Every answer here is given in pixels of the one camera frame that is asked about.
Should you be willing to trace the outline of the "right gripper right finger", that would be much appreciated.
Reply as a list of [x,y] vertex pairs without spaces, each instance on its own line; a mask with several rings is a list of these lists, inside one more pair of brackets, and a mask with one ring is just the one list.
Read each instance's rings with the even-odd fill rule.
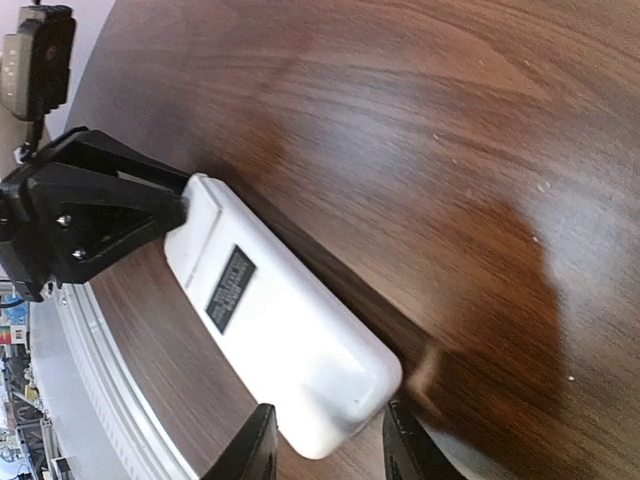
[[382,433],[386,479],[465,479],[400,400],[385,407]]

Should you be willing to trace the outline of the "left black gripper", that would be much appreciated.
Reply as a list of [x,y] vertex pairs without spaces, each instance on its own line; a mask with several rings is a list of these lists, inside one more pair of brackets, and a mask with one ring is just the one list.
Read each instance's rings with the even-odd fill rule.
[[26,301],[84,283],[186,221],[188,173],[77,127],[1,181],[1,266]]

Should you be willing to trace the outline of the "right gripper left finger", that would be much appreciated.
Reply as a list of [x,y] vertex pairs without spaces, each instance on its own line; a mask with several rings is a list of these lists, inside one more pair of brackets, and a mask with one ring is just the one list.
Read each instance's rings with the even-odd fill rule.
[[276,409],[259,404],[201,480],[271,480],[277,477]]

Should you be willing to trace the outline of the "white red remote control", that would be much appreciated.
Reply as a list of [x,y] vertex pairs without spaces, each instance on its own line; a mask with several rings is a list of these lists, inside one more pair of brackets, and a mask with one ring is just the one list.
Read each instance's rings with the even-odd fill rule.
[[193,175],[167,263],[249,393],[301,456],[329,456],[398,390],[398,357],[222,181]]

